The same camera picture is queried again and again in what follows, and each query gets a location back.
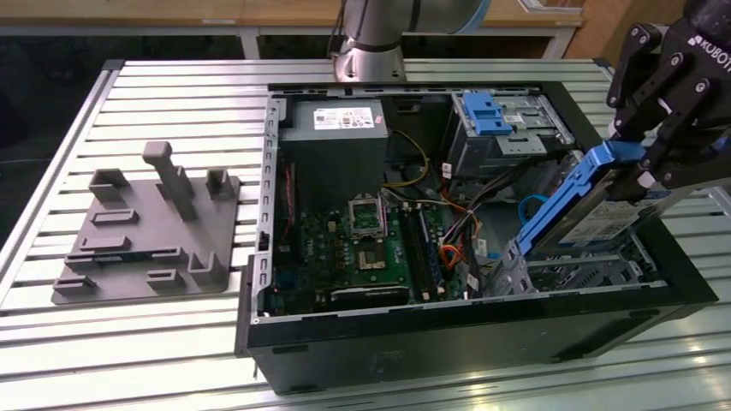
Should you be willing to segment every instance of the table leg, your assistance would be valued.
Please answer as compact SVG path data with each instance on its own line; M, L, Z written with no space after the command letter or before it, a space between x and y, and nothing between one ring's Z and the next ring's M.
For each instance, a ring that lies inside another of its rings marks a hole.
M562 58L562 54L566 52L568 43L573 38L574 28L560 28L556 30L556 34L548 42L545 47L542 59L554 60Z
M241 27L238 39L241 39L242 56L246 60L258 60L258 27Z

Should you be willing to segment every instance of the wooden cabinet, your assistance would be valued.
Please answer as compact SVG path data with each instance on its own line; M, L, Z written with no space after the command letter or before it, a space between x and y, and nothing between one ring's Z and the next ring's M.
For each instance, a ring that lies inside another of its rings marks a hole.
M633 23L670 24L685 0L585 0L584 28L576 31L564 58L605 58L618 62L624 36Z

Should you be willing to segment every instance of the robotic arm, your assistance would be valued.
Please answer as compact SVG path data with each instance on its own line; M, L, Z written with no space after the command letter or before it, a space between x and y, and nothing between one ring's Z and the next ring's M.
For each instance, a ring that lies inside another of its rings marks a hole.
M610 139L588 151L513 252L606 251L697 188L728 183L729 94L731 0L689 0L669 28L636 24L608 90Z
M337 81L405 81L401 35L474 29L489 0L342 0L346 41L334 55Z

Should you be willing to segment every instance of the blue cable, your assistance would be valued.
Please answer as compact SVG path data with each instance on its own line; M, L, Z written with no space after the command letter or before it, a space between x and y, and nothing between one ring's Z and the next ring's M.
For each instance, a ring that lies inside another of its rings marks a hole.
M528 222L528 219L525 218L525 203L528 203L528 200L530 199L541 200L542 202L548 201L548 197L541 194L530 194L520 200L520 203L517 204L517 218L520 219L520 224L522 225Z

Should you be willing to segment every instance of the blue plastic latch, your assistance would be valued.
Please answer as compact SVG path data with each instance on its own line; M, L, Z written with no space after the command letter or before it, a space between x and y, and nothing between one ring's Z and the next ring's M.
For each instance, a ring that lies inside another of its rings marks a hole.
M520 230L517 245L522 255L530 252L545 228L561 218L573 200L581 199L592 191L598 173L617 164L636 163L644 153L640 143L621 141L604 141L585 153L584 160L570 170L558 189Z
M474 123L477 135L512 134L512 126L504 122L502 111L489 93L466 93L464 95L464 110Z

